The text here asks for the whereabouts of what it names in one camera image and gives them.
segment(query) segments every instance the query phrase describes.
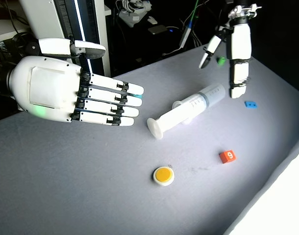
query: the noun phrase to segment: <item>white printed digit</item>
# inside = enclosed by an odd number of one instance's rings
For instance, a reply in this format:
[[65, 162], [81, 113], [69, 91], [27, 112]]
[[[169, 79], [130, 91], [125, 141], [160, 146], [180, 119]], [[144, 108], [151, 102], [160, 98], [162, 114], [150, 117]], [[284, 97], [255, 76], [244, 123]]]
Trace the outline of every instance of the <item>white printed digit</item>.
[[229, 157], [230, 159], [233, 159], [233, 155], [232, 155], [231, 152], [228, 152], [227, 155], [228, 155], [228, 157]]

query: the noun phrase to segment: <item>robotic arm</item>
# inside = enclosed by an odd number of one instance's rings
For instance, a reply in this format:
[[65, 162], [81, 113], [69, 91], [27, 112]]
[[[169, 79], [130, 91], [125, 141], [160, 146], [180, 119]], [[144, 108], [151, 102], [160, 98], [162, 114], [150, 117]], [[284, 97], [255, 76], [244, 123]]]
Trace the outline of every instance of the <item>robotic arm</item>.
[[[86, 58], [93, 59], [105, 53], [101, 45], [82, 41], [70, 44], [68, 39], [41, 39], [39, 46], [40, 50], [35, 50], [37, 44], [31, 47], [35, 53], [54, 57], [85, 53]], [[27, 56], [16, 66], [0, 64], [0, 94], [13, 96], [24, 111], [48, 120], [130, 126], [139, 114], [131, 106], [141, 106], [143, 92], [141, 86], [46, 56]]]
[[199, 64], [204, 68], [210, 61], [221, 41], [231, 36], [231, 60], [232, 73], [230, 83], [231, 98], [239, 98], [246, 92], [247, 79], [249, 77], [249, 60], [251, 58], [251, 32], [248, 21], [254, 18], [256, 10], [261, 8], [256, 4], [250, 7], [237, 5], [228, 15], [229, 25], [219, 30], [210, 40], [208, 47], [204, 48], [205, 54]]

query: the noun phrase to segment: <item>syringe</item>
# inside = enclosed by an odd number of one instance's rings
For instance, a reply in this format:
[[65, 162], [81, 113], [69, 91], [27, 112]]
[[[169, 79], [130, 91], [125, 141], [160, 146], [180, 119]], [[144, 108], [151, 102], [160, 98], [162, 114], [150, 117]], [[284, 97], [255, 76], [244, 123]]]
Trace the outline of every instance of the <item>syringe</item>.
[[202, 113], [207, 108], [213, 106], [225, 97], [225, 89], [221, 84], [213, 84], [196, 94], [189, 96], [182, 101], [176, 101], [173, 109], [159, 119], [148, 119], [150, 132], [157, 138], [162, 139], [165, 131], [173, 128], [179, 123], [187, 124], [194, 117]]

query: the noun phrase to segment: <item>red dice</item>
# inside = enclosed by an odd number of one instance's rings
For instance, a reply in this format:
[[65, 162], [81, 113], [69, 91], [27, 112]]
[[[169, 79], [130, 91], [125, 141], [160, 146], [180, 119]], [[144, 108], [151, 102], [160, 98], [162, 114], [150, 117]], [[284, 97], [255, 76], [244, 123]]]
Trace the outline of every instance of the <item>red dice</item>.
[[219, 156], [223, 163], [229, 163], [236, 160], [236, 156], [234, 155], [234, 152], [232, 150], [225, 151], [221, 153]]

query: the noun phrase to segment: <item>table surface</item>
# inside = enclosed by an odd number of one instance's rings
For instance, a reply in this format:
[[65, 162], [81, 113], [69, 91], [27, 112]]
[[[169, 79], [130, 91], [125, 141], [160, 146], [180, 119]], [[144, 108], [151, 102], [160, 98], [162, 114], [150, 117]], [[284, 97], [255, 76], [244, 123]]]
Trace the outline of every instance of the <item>table surface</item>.
[[[0, 121], [0, 235], [222, 234], [299, 139], [299, 92], [253, 59], [245, 95], [226, 98], [156, 140], [147, 118], [219, 82], [229, 63], [198, 69], [202, 48], [123, 74], [145, 88], [132, 127]], [[217, 56], [225, 55], [224, 46]], [[244, 101], [255, 101], [247, 109]], [[222, 164], [232, 149], [237, 160]], [[171, 165], [168, 187], [153, 171]]]

